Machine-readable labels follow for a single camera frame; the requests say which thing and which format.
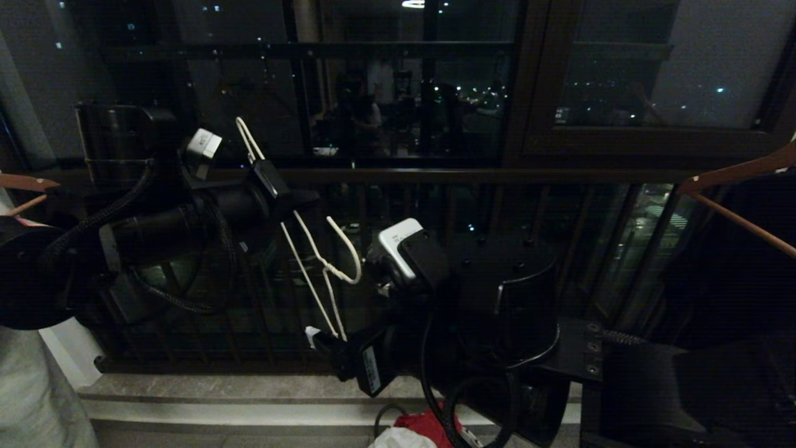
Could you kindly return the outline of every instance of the floor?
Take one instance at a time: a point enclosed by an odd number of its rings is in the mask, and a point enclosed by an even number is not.
[[[101,448],[366,448],[373,442],[373,436],[367,435],[370,428],[352,428],[352,434],[322,434],[317,427],[279,428],[279,434],[234,434],[231,428],[219,428],[217,431],[203,430],[197,433],[162,432],[161,429],[139,431],[131,428],[111,429],[99,426],[96,428]],[[494,428],[474,429],[482,442],[489,442],[494,436]],[[553,448],[576,448],[579,445],[579,425],[564,425],[559,431]],[[506,445],[508,448],[526,448],[535,445],[516,436]]]

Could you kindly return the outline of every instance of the wooden hanger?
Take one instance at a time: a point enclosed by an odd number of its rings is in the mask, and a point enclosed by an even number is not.
[[[2,188],[13,188],[15,190],[38,191],[40,193],[44,193],[47,188],[58,187],[59,185],[60,184],[58,182],[53,182],[52,180],[39,179],[23,175],[4,175],[0,173],[0,187]],[[8,210],[4,213],[4,216],[15,216],[20,214],[23,211],[44,202],[46,199],[47,195],[37,196],[36,198],[31,199],[16,208]]]
[[[677,193],[680,195],[689,195],[697,201],[702,202],[704,205],[719,212],[734,223],[742,226],[744,229],[749,230],[753,234],[766,240],[773,247],[776,247],[792,258],[796,258],[796,248],[794,248],[792,245],[784,242],[782,239],[775,237],[762,227],[749,222],[744,217],[732,212],[731,210],[728,210],[727,208],[716,202],[713,202],[708,198],[705,198],[700,194],[700,191],[715,185],[736,183],[761,175],[783,173],[790,169],[793,165],[796,165],[796,143],[790,142],[782,149],[774,152],[773,154],[766,155],[765,157],[750,160],[749,162],[739,163],[737,165],[732,165],[731,167],[721,168],[720,170],[709,171],[704,174],[686,179],[677,188]]]

